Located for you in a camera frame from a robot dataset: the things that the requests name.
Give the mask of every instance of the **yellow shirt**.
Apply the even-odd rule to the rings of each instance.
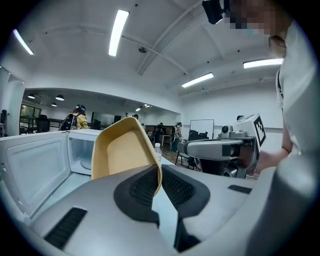
[[[81,114],[76,118],[76,129],[88,129],[88,123],[87,123],[87,118]]]

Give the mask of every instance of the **tan rectangular tray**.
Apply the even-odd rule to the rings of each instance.
[[[141,124],[126,117],[104,129],[96,138],[92,154],[92,179],[129,169],[157,165],[158,192],[162,183],[161,164]]]

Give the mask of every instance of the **person in yellow shirt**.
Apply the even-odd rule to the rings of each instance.
[[[76,129],[88,129],[86,107],[84,105],[77,105],[72,113],[76,116]]]

